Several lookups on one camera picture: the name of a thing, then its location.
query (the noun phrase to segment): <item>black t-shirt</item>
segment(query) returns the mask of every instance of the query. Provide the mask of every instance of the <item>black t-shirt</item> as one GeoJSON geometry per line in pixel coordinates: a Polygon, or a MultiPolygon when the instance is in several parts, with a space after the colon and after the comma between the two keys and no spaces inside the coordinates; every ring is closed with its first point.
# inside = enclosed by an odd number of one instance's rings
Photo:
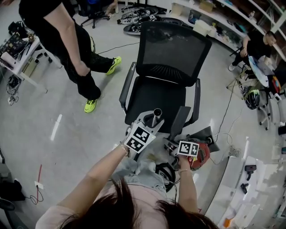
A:
{"type": "Polygon", "coordinates": [[[247,44],[248,55],[254,56],[256,59],[262,56],[270,57],[271,47],[263,42],[263,35],[258,31],[252,31],[248,34],[250,41],[247,44]]]}
{"type": "MultiPolygon", "coordinates": [[[[73,16],[72,7],[69,0],[21,0],[19,14],[24,24],[39,37],[42,45],[61,60],[69,58],[66,47],[64,46],[58,30],[44,19],[54,9],[63,2],[70,16],[73,16]]],[[[75,23],[76,36],[80,48],[80,56],[86,49],[90,50],[89,34],[75,23]]]]}

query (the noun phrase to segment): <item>white bin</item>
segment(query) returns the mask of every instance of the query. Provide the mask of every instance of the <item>white bin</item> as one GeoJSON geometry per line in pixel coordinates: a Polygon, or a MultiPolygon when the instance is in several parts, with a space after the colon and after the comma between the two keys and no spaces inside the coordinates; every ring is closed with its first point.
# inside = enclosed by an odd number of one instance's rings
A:
{"type": "Polygon", "coordinates": [[[202,20],[196,20],[193,30],[198,32],[199,34],[206,36],[211,31],[211,27],[202,20]]]}

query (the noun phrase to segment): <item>polished concrete floor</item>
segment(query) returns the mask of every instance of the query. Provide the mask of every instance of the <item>polished concrete floor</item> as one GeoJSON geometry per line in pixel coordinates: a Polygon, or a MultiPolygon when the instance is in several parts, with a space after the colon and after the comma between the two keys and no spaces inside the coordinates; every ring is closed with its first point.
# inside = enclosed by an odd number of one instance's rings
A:
{"type": "MultiPolygon", "coordinates": [[[[8,37],[5,34],[8,25],[19,20],[17,5],[18,2],[15,1],[9,7],[0,8],[1,41],[8,37]]],[[[90,24],[85,26],[94,38],[97,53],[139,42],[138,37],[123,33],[124,26],[116,23],[118,17],[116,15],[110,21],[99,21],[95,29],[90,24]]],[[[85,18],[76,15],[75,19],[81,23],[85,18]]],[[[68,79],[64,68],[59,69],[53,63],[49,64],[44,57],[40,59],[32,78],[48,89],[47,94],[24,81],[19,89],[18,103],[9,106],[5,84],[1,81],[0,147],[12,176],[22,184],[26,195],[36,195],[34,181],[38,179],[42,165],[40,183],[45,187],[42,191],[44,201],[33,205],[27,200],[18,204],[17,209],[18,215],[30,228],[34,227],[38,218],[51,205],[57,204],[72,190],[94,163],[124,138],[127,125],[118,99],[129,67],[137,59],[138,49],[139,44],[135,44],[102,54],[110,58],[120,55],[122,64],[112,76],[92,73],[95,83],[102,90],[102,97],[96,111],[90,114],[84,113],[86,100],[78,94],[76,85],[68,79]],[[55,138],[51,141],[59,115],[62,115],[62,119],[55,138]]],[[[230,51],[221,44],[213,43],[199,74],[202,88],[200,117],[196,123],[186,127],[183,133],[195,133],[207,126],[212,127],[214,134],[217,133],[231,96],[226,85],[238,74],[238,70],[229,72],[227,69],[233,60],[229,54],[230,51]]],[[[194,88],[187,88],[187,106],[193,107],[193,95],[194,88]]],[[[271,152],[277,143],[276,127],[272,125],[270,130],[265,131],[264,127],[258,125],[258,119],[257,111],[249,110],[244,101],[233,94],[221,132],[230,131],[232,144],[242,152],[248,137],[249,155],[271,163],[271,152]]],[[[221,151],[211,154],[215,163],[228,155],[227,135],[219,135],[217,144],[221,151]]],[[[224,167],[225,162],[214,165],[209,160],[196,172],[198,206],[202,212],[206,211],[215,194],[224,167]]],[[[269,205],[273,205],[272,208],[276,204],[277,202],[269,202],[269,205]]],[[[264,217],[271,217],[271,212],[262,212],[264,217]]]]}

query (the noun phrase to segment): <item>chair seat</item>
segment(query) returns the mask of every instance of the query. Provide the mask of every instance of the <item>chair seat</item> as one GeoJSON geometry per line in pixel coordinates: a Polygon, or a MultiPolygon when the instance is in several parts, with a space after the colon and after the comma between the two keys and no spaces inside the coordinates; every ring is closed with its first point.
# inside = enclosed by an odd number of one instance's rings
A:
{"type": "Polygon", "coordinates": [[[159,132],[170,133],[180,106],[185,106],[185,99],[185,87],[169,81],[138,76],[132,89],[125,123],[131,125],[142,112],[160,108],[165,122],[159,132]]]}

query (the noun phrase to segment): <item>bracelet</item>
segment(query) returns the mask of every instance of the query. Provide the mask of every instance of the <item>bracelet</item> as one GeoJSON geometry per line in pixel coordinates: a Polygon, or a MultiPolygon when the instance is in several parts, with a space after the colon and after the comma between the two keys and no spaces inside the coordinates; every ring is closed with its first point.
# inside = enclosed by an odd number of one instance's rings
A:
{"type": "Polygon", "coordinates": [[[123,143],[122,143],[121,141],[119,141],[119,143],[120,143],[120,145],[121,145],[122,149],[125,151],[126,156],[128,156],[128,157],[129,157],[129,152],[126,150],[126,148],[124,147],[123,143]]]}
{"type": "Polygon", "coordinates": [[[185,170],[180,170],[180,171],[179,171],[179,174],[181,174],[181,172],[187,172],[187,171],[191,172],[191,170],[185,169],[185,170]]]}

